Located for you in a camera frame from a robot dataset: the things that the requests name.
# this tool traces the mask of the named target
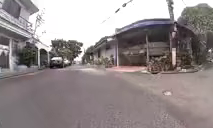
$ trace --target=car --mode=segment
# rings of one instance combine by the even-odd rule
[[[63,60],[65,66],[70,66],[71,62],[68,59]]]
[[[62,57],[53,57],[51,60],[50,60],[50,68],[54,68],[54,67],[57,67],[57,68],[64,68],[64,60]]]

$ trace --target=tree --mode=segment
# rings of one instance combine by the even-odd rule
[[[19,55],[19,64],[24,64],[27,67],[30,67],[35,61],[35,49],[27,44],[23,49],[18,53]]]
[[[178,22],[190,27],[201,40],[206,40],[206,35],[213,33],[213,8],[208,4],[198,4],[187,7],[182,11]]]
[[[186,7],[178,23],[192,29],[200,42],[199,51],[200,63],[206,62],[207,51],[213,47],[213,8],[208,4],[198,4],[193,7]]]
[[[93,61],[93,49],[94,49],[94,46],[91,45],[87,48],[87,50],[85,51],[85,53],[83,54],[83,57],[82,57],[82,63],[91,63]]]
[[[61,56],[67,58],[70,61],[73,61],[76,57],[79,56],[81,51],[81,47],[83,43],[78,42],[76,40],[63,40],[63,39],[55,39],[52,40],[52,53],[55,56]]]

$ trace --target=white wall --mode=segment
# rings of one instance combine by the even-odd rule
[[[116,58],[116,45],[115,44],[111,44],[110,45],[110,49],[106,50],[105,46],[104,47],[101,47],[100,48],[100,53],[101,53],[101,56],[103,57],[107,57],[110,59],[110,56],[111,55],[114,55],[114,58]],[[97,60],[98,59],[98,52],[95,52],[94,53],[94,60]]]

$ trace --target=overcast sky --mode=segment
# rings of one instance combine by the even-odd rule
[[[50,45],[55,38],[78,40],[84,48],[95,44],[101,37],[112,35],[115,28],[149,18],[169,18],[166,0],[133,0],[114,14],[116,9],[129,0],[32,0],[40,10],[45,8],[45,23],[38,28],[43,43]],[[174,0],[177,19],[187,6],[208,3],[213,0]],[[36,14],[30,21],[34,23]]]

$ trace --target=balcony railing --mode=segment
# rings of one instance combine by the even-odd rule
[[[17,19],[15,17],[11,16],[9,13],[7,13],[5,10],[2,9],[1,1],[0,1],[0,17],[3,18],[4,20],[7,20],[11,24],[18,26],[21,29],[24,29],[30,33],[33,33],[32,24],[22,17],[19,17]]]

